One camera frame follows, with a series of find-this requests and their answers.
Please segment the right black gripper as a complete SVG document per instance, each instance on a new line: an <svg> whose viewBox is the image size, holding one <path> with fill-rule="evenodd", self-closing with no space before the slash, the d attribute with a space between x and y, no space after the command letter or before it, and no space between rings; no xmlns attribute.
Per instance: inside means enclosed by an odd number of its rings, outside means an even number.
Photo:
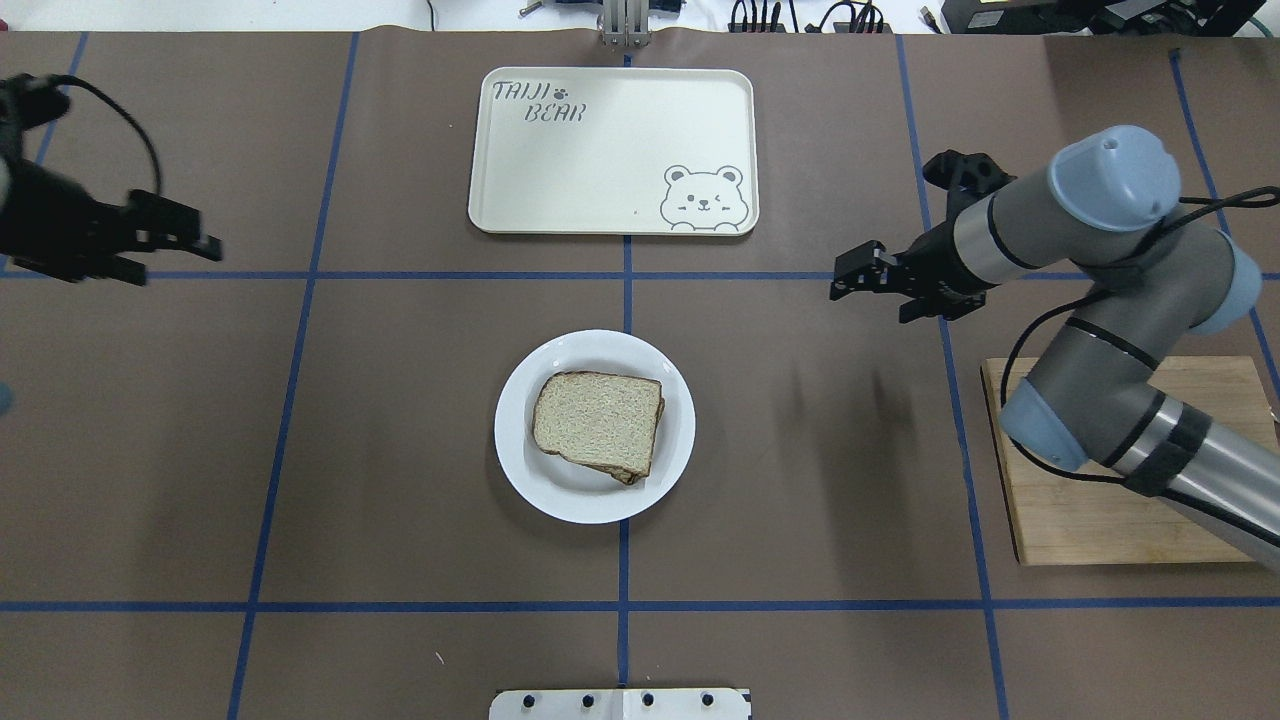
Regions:
<svg viewBox="0 0 1280 720"><path fill-rule="evenodd" d="M855 292L900 292L908 296L899 307L900 324L938 316L955 322L982 309L992 288L964 265L952 231L934 228L895 255L874 240L838 255L829 300Z"/></svg>

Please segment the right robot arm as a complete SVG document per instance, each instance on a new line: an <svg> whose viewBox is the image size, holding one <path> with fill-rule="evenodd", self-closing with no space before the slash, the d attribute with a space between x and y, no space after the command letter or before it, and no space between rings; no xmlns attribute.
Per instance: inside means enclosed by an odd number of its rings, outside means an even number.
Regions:
<svg viewBox="0 0 1280 720"><path fill-rule="evenodd" d="M922 177L945 191L945 219L904 251L868 241L837 256L829 297L895 293L901 323L956 320L1001 284L1074 264L1091 291L1044 314L1062 327L1004 387L1004 433L1074 480L1087 462L1107 468L1111 484L1276 570L1277 454L1151 379L1181 337L1219 333L1256 306L1261 269L1208 217L1271 206L1277 188L1187 199L1172 154L1138 126L1093 133L1023 177L956 150Z"/></svg>

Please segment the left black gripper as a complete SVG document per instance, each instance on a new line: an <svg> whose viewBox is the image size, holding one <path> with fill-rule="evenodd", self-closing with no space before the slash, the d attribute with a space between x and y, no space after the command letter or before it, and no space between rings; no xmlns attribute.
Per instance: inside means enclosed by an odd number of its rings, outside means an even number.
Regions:
<svg viewBox="0 0 1280 720"><path fill-rule="evenodd" d="M67 176L26 159L3 160L1 251L14 265L70 283L145 287L147 266L120 255L157 250L224 259L221 241L202 229L195 208L145 190L131 190L122 205L100 202Z"/></svg>

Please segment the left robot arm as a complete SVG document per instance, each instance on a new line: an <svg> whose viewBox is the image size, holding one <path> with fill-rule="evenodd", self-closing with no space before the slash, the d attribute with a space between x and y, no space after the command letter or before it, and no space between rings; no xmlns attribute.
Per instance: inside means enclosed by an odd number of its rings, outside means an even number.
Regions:
<svg viewBox="0 0 1280 720"><path fill-rule="evenodd" d="M69 283L145 286L137 252L177 251L219 263L219 238L198 210L145 190L100 202L73 179L27 160L3 161L1 252L15 266Z"/></svg>

